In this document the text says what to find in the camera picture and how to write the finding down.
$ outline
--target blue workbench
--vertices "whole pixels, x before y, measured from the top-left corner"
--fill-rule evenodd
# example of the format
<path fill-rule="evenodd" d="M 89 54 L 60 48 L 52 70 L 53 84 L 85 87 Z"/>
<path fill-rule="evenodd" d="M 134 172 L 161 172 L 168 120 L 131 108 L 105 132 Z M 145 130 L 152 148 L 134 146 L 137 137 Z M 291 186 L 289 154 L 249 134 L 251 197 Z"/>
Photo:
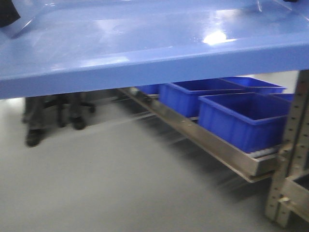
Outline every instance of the blue workbench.
<path fill-rule="evenodd" d="M 309 68 L 309 3 L 14 0 L 0 98 Z"/>

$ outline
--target metal shelf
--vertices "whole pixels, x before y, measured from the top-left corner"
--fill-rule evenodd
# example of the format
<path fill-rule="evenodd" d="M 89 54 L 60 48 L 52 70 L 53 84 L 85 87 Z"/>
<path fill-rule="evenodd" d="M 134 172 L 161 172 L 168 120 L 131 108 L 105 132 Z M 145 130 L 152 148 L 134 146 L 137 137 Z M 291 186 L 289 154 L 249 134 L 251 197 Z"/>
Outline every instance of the metal shelf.
<path fill-rule="evenodd" d="M 200 127 L 191 119 L 178 114 L 135 87 L 120 88 L 119 90 L 150 112 L 155 113 L 175 130 L 186 136 L 248 182 L 253 183 L 272 176 L 277 165 L 277 154 L 253 158 L 250 154 L 244 153 Z"/>
<path fill-rule="evenodd" d="M 309 222 L 309 70 L 300 72 L 294 100 L 279 150 L 279 168 L 273 175 L 266 216 L 286 227 L 291 212 Z"/>

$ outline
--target gray floor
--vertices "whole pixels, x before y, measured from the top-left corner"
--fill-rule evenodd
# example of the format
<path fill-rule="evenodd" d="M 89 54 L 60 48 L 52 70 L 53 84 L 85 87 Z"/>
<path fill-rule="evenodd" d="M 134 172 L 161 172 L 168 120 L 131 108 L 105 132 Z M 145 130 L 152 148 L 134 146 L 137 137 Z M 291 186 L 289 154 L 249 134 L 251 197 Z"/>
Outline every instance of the gray floor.
<path fill-rule="evenodd" d="M 247 184 L 131 100 L 97 93 L 89 126 L 24 146 L 21 99 L 0 101 L 1 232 L 308 232 L 264 217 L 270 180 Z"/>

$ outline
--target blue plastic bin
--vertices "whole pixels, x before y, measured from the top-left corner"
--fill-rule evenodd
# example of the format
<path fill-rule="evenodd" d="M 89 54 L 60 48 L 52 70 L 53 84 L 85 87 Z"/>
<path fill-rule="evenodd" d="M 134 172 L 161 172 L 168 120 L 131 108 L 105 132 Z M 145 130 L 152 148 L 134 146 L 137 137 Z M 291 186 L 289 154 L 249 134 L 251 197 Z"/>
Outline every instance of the blue plastic bin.
<path fill-rule="evenodd" d="M 285 99 L 289 102 L 292 102 L 293 98 L 294 98 L 293 93 L 274 93 L 274 94 L 271 94 L 271 96 L 274 96 L 274 97 L 277 97 L 277 98 L 282 98 L 282 99 Z"/>
<path fill-rule="evenodd" d="M 163 84 L 159 100 L 185 117 L 196 117 L 201 95 L 244 92 L 238 85 L 220 79 Z"/>
<path fill-rule="evenodd" d="M 160 85 L 136 86 L 145 94 L 158 94 Z"/>
<path fill-rule="evenodd" d="M 247 92 L 269 94 L 269 93 L 282 93 L 286 88 L 278 86 L 270 82 L 261 81 L 252 77 L 225 77 L 222 78 L 231 83 L 241 85 Z"/>
<path fill-rule="evenodd" d="M 201 96 L 198 123 L 250 153 L 281 143 L 288 101 L 257 93 Z"/>

